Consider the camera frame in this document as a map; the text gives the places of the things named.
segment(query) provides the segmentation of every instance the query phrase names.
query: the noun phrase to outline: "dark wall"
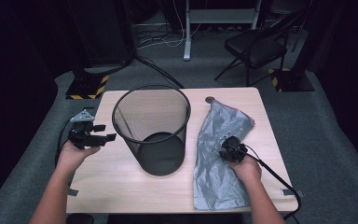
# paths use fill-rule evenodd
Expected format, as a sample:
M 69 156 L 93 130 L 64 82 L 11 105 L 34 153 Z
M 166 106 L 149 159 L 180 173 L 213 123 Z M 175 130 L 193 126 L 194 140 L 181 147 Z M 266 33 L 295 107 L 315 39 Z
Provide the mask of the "dark wall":
M 0 188 L 52 106 L 57 85 L 8 1 L 0 0 Z
M 358 1 L 346 1 L 325 66 L 316 75 L 358 151 Z

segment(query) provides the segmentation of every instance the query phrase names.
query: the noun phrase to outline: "black mesh wastebasket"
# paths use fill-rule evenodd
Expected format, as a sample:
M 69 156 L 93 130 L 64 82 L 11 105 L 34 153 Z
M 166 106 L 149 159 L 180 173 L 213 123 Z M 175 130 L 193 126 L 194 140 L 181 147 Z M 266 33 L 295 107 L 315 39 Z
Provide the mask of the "black mesh wastebasket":
M 125 93 L 115 105 L 113 126 L 151 175 L 175 172 L 185 158 L 190 102 L 178 89 L 147 85 Z

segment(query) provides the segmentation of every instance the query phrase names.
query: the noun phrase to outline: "hand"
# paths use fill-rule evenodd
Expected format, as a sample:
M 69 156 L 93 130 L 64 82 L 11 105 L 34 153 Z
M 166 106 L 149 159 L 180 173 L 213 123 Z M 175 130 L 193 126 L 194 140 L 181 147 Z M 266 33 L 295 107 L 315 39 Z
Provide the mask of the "hand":
M 251 157 L 245 156 L 241 163 L 231 162 L 230 166 L 245 185 L 261 180 L 261 168 Z
M 64 172 L 66 175 L 71 175 L 88 156 L 98 152 L 100 149 L 101 147 L 78 149 L 71 141 L 67 141 L 61 149 L 56 170 Z

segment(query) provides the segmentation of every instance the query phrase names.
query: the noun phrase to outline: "wooden table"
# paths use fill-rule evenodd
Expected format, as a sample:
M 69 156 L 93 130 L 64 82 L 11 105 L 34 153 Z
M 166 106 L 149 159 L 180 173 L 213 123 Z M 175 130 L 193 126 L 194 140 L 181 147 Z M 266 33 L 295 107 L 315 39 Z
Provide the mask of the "wooden table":
M 153 176 L 145 172 L 122 137 L 109 142 L 97 154 L 87 158 L 77 169 L 71 189 L 77 196 L 68 196 L 67 213 L 152 214 L 205 213 L 193 204 L 193 170 L 197 158 L 197 137 L 211 106 L 205 102 L 213 96 L 225 105 L 236 107 L 255 119 L 254 128 L 243 143 L 252 147 L 259 157 L 288 184 L 289 176 L 271 129 L 260 94 L 255 88 L 186 89 L 182 90 L 191 103 L 187 124 L 186 157 L 175 173 Z M 115 133 L 112 112 L 117 100 L 126 91 L 107 91 L 101 100 L 94 124 L 105 124 L 106 131 Z M 283 196 L 284 186 L 263 169 L 262 182 L 279 211 L 294 211 L 294 196 Z M 248 212 L 243 207 L 228 212 Z

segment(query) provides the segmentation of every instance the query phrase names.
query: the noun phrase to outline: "plastic bag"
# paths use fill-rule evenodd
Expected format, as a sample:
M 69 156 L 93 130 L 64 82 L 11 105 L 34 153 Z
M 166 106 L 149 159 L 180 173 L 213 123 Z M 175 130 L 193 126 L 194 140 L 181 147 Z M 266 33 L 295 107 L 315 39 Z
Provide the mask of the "plastic bag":
M 219 151 L 230 136 L 243 140 L 255 121 L 238 109 L 212 98 L 211 110 L 203 122 L 194 169 L 194 207 L 197 210 L 226 210 L 249 206 L 248 194 Z

